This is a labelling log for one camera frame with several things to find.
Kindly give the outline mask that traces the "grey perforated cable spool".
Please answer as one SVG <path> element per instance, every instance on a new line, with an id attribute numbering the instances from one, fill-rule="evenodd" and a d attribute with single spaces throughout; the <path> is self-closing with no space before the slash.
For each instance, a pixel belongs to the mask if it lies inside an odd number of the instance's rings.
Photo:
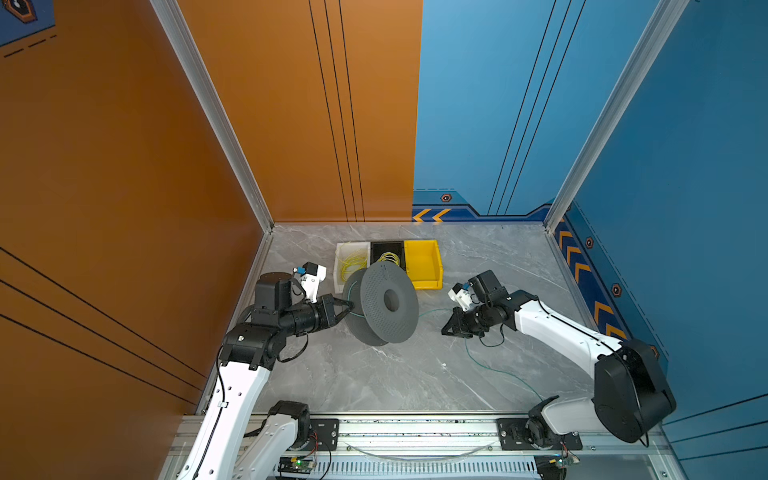
<path id="1" fill-rule="evenodd" d="M 348 329 L 369 346 L 403 343 L 415 332 L 419 302 L 406 272 L 389 261 L 353 273 L 343 298 L 353 304 L 345 317 Z"/>

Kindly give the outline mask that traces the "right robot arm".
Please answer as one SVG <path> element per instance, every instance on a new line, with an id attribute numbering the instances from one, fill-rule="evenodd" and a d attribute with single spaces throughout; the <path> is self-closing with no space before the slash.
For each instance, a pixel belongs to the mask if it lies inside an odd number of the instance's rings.
<path id="1" fill-rule="evenodd" d="M 649 443 L 649 432 L 677 408 L 653 348 L 591 330 L 548 307 L 524 290 L 508 292 L 487 270 L 449 291 L 455 302 L 441 332 L 481 339 L 493 327 L 537 339 L 585 371 L 590 397 L 553 395 L 528 413 L 526 440 L 537 449 L 563 445 L 569 434 L 607 432 L 625 443 Z"/>

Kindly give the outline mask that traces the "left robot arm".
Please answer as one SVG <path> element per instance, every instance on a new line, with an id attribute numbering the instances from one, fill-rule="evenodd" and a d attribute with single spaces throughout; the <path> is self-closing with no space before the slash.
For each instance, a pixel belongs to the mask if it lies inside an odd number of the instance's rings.
<path id="1" fill-rule="evenodd" d="M 280 458 L 310 438 L 307 405 L 280 401 L 247 437 L 256 400 L 266 386 L 291 337 L 338 325 L 355 305 L 332 294 L 318 296 L 319 278 L 300 268 L 259 277 L 254 302 L 227 332 L 217 354 L 215 380 L 203 423 L 178 473 L 181 479 L 266 479 Z"/>

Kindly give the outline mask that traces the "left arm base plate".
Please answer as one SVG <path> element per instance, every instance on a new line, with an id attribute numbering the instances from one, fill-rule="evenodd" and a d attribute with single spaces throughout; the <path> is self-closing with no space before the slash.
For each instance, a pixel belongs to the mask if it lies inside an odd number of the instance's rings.
<path id="1" fill-rule="evenodd" d="M 340 420 L 338 418 L 309 417 L 297 421 L 296 439 L 289 451 L 309 451 L 318 446 L 322 451 L 335 452 L 338 446 Z"/>

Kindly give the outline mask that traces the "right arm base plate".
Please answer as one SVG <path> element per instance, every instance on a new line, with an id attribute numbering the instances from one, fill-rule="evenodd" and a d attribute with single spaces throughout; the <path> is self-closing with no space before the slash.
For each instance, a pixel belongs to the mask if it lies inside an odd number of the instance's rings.
<path id="1" fill-rule="evenodd" d="M 579 451 L 583 449 L 583 443 L 578 434 L 557 435 L 537 419 L 499 418 L 496 420 L 496 427 L 501 448 L 504 451 Z"/>

